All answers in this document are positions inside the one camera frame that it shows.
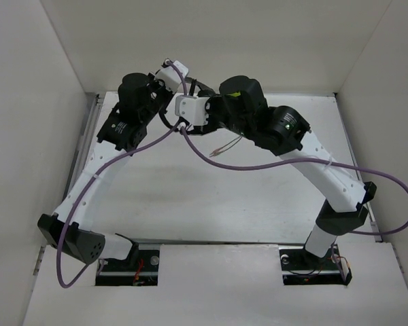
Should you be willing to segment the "black headphones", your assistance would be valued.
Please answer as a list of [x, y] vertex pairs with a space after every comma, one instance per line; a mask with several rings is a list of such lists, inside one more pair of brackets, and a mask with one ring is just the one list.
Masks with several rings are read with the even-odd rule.
[[[192, 77], [186, 77], [186, 85], [190, 86], [188, 94], [191, 96], [197, 95], [198, 97], [210, 97], [216, 94], [216, 92], [212, 88]], [[161, 109], [158, 112], [158, 116], [163, 125], [168, 129], [171, 129], [173, 125], [169, 122], [169, 120], [166, 117], [167, 112], [168, 107]]]

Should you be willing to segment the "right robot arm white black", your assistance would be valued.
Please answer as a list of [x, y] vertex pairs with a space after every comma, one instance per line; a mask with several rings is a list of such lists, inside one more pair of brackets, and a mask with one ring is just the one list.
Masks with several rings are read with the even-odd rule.
[[363, 183], [339, 167], [294, 108], [268, 105], [256, 79], [231, 77], [220, 84], [218, 93], [202, 90], [180, 100], [178, 106], [178, 114], [192, 125], [193, 134], [225, 128], [243, 136], [293, 165], [325, 197], [301, 251], [306, 266], [318, 267], [337, 237], [365, 223], [365, 205], [374, 198], [376, 185]]

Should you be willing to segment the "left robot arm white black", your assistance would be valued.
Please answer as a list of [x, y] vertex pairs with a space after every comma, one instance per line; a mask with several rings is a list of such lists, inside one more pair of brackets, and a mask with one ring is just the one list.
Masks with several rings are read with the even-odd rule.
[[54, 210], [37, 223], [47, 243], [56, 249], [56, 264], [67, 255], [89, 266], [99, 259], [115, 259], [123, 269], [134, 268], [139, 259], [132, 240], [93, 230], [101, 200], [116, 175], [135, 153], [148, 125], [170, 104], [185, 73], [171, 67], [157, 73], [131, 73], [123, 77], [118, 101], [100, 128], [97, 141], [73, 187]]

